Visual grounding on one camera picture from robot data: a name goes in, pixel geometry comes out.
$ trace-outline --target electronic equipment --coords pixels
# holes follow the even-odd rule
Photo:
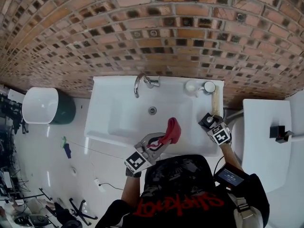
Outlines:
[[[228,188],[237,187],[248,181],[249,175],[226,163],[215,175],[214,180]]]

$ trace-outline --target black shirt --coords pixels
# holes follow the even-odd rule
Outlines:
[[[258,209],[264,227],[269,203],[259,178],[250,176],[242,190],[248,205]],[[210,167],[201,155],[183,155],[163,161],[147,170],[144,192],[137,208],[114,201],[96,228],[122,227],[236,227],[236,205],[227,190],[215,186]]]

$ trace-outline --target black chair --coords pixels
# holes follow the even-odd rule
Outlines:
[[[86,215],[86,214],[84,214],[84,213],[82,212],[82,206],[83,206],[83,204],[86,202],[85,200],[82,200],[82,201],[81,201],[81,204],[80,204],[79,209],[77,209],[76,206],[74,205],[73,199],[72,199],[72,198],[70,198],[69,201],[70,201],[70,203],[71,203],[71,205],[73,206],[74,211],[75,211],[75,212],[73,213],[73,215],[76,216],[76,217],[79,216],[79,217],[82,219],[82,221],[83,221],[87,226],[90,226],[92,223],[91,223],[91,222],[87,223],[87,221],[85,220],[85,218],[88,218],[88,219],[98,219],[97,216],[91,217],[91,216]]]

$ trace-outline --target white sink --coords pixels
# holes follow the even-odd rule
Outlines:
[[[134,95],[136,76],[94,77],[94,88],[88,110],[85,136],[133,148],[149,133],[165,132],[168,119],[175,117],[181,127],[177,144],[169,145],[165,153],[202,154],[218,156],[215,145],[199,126],[198,122],[211,113],[211,95],[199,92],[199,97],[184,92],[188,78],[160,77],[160,87],[149,89],[141,80],[139,98]],[[208,81],[196,80],[200,85]],[[219,108],[223,109],[224,81],[212,80],[218,87]],[[150,115],[149,108],[155,107],[156,114]]]

